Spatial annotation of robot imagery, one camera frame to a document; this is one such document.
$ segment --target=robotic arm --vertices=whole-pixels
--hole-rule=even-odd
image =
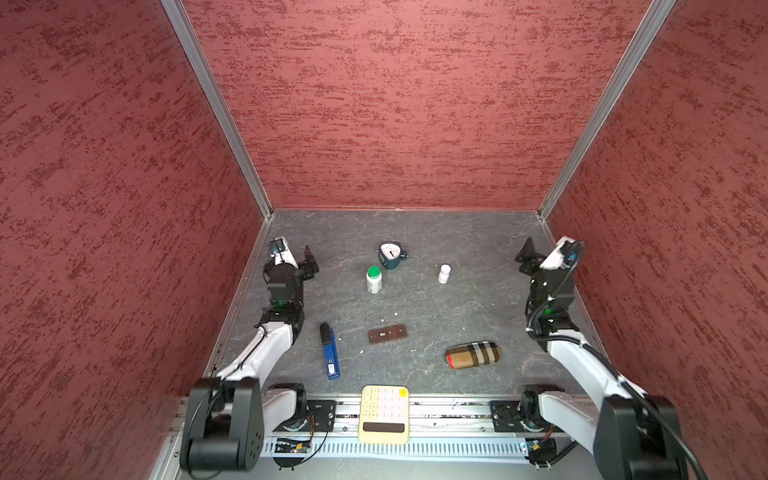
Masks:
[[[594,404],[583,405],[549,386],[528,386],[520,404],[521,422],[530,429],[561,428],[594,456],[606,480],[686,480],[686,460],[700,480],[706,479],[680,437],[674,406],[624,378],[571,322],[572,275],[583,252],[583,242],[562,237],[545,257],[528,238],[515,261],[531,277],[525,307],[528,335],[563,364]]]
[[[284,422],[306,418],[301,384],[261,385],[304,324],[304,280],[319,272],[309,247],[297,263],[284,237],[270,241],[264,279],[270,291],[256,336],[215,378],[200,379],[190,392],[180,466],[183,470],[251,470],[259,459],[264,433]]]

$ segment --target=white bottle with green cap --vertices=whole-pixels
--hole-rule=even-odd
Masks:
[[[382,271],[377,266],[372,266],[366,274],[366,285],[370,293],[378,293],[382,289]]]

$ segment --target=metal corner post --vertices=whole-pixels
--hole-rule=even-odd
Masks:
[[[629,83],[632,74],[637,70],[637,66],[643,59],[645,52],[648,51],[656,34],[661,29],[664,20],[667,19],[675,1],[676,0],[653,0],[650,3],[643,19],[637,26],[637,30],[630,40],[629,45],[627,45],[627,50],[625,50],[624,54],[621,56],[621,60],[616,66],[605,90],[603,90],[603,94],[600,96],[598,104],[595,105],[592,115],[584,126],[581,136],[576,140],[576,145],[574,145],[568,158],[565,159],[560,174],[552,184],[544,202],[541,204],[541,208],[539,208],[541,218],[546,220],[547,217],[549,217],[549,214],[552,213],[552,209],[554,209],[555,204],[563,194],[565,186],[568,184],[568,181],[573,176],[576,168],[581,163],[587,150],[589,150],[592,141],[597,137],[600,128],[611,113],[614,105],[616,105],[616,101],[621,95],[621,92],[624,91],[627,83]]]
[[[161,0],[161,2],[170,19],[170,23],[174,26],[174,30],[181,42],[181,46],[187,53],[187,58],[192,64],[192,69],[194,69],[197,80],[200,81],[205,96],[208,97],[208,101],[210,102],[211,108],[214,110],[216,119],[219,121],[221,130],[224,132],[224,136],[227,137],[227,141],[230,143],[230,147],[237,159],[237,163],[243,171],[243,176],[245,176],[248,181],[251,192],[253,192],[253,197],[256,198],[256,202],[259,204],[261,213],[264,215],[265,219],[271,218],[273,209],[270,200],[266,196],[266,191],[261,184],[256,168],[253,166],[253,162],[250,159],[243,138],[237,130],[237,125],[232,118],[230,109],[227,107],[227,102],[221,94],[218,83],[216,83],[214,73],[210,70],[203,49],[192,28],[192,23],[187,15],[187,11],[181,4],[181,0]]]

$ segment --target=gray table surface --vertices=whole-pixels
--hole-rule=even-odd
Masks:
[[[554,383],[570,392],[578,384],[557,361],[525,334],[524,306],[529,278],[514,262],[527,237],[548,252],[533,213],[446,213],[413,211],[281,210],[270,237],[286,237],[298,261],[309,245],[319,264],[305,282],[306,321],[296,343],[282,355],[267,381],[301,382],[312,394],[360,393],[363,386],[407,386],[413,394],[516,394],[528,383]],[[379,265],[383,241],[406,245],[410,257],[384,270],[383,288],[366,289],[366,270]],[[253,338],[269,293],[262,265],[250,284],[224,354],[231,362]],[[439,266],[452,272],[437,282]],[[571,309],[589,339],[594,327]],[[341,377],[328,380],[319,325],[336,334]],[[409,336],[371,346],[369,329],[404,323]],[[462,343],[492,340],[501,361],[453,370],[445,351]]]

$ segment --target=clock face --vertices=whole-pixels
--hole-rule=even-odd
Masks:
[[[384,253],[384,257],[386,257],[388,260],[394,260],[395,258],[399,257],[401,252],[400,247],[394,243],[382,243],[379,249],[382,251],[382,253]]]

